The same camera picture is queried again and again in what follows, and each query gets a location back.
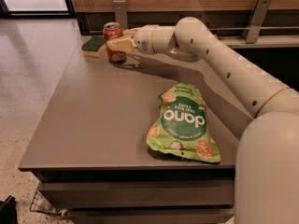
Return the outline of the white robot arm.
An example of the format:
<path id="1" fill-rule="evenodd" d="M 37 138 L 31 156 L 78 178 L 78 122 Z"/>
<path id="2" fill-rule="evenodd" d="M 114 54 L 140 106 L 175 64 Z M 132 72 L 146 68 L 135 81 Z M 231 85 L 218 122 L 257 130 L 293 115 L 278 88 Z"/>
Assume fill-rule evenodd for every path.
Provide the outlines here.
<path id="1" fill-rule="evenodd" d="M 299 93 L 224 45 L 196 18 L 146 25 L 107 41 L 112 50 L 204 60 L 253 121 L 235 161 L 235 224 L 298 224 Z"/>

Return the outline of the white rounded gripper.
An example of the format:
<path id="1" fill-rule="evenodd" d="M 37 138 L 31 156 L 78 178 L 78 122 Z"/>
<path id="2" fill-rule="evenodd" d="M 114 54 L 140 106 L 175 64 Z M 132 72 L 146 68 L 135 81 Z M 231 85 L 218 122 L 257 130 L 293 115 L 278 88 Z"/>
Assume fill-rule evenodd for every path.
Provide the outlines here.
<path id="1" fill-rule="evenodd" d="M 155 54 L 155 45 L 157 42 L 157 25 L 145 25 L 143 27 L 127 29 L 123 31 L 124 35 L 120 38 L 114 38 L 107 41 L 107 47 L 110 50 L 132 52 L 136 47 L 139 52 L 144 54 Z"/>

